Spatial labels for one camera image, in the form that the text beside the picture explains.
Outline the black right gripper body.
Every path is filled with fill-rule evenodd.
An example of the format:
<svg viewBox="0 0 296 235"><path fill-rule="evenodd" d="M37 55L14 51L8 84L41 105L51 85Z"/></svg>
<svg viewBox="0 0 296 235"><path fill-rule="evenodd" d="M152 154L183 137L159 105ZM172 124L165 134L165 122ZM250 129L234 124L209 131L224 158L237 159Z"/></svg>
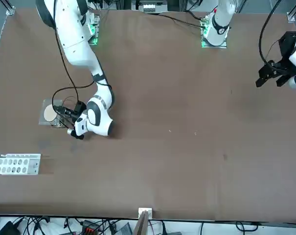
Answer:
<svg viewBox="0 0 296 235"><path fill-rule="evenodd" d="M73 110L74 117L80 117L80 115L86 110L86 104L82 101L77 101Z"/></svg>

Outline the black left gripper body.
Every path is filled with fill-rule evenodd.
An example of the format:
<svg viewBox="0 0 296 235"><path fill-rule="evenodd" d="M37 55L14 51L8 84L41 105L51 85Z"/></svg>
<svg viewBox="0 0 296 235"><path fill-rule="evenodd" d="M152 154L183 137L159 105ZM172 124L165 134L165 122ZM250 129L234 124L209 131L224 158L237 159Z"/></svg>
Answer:
<svg viewBox="0 0 296 235"><path fill-rule="evenodd" d="M277 73L296 73L296 66L289 60L295 44L296 44L296 31L287 31L278 40L281 60L273 64Z"/></svg>

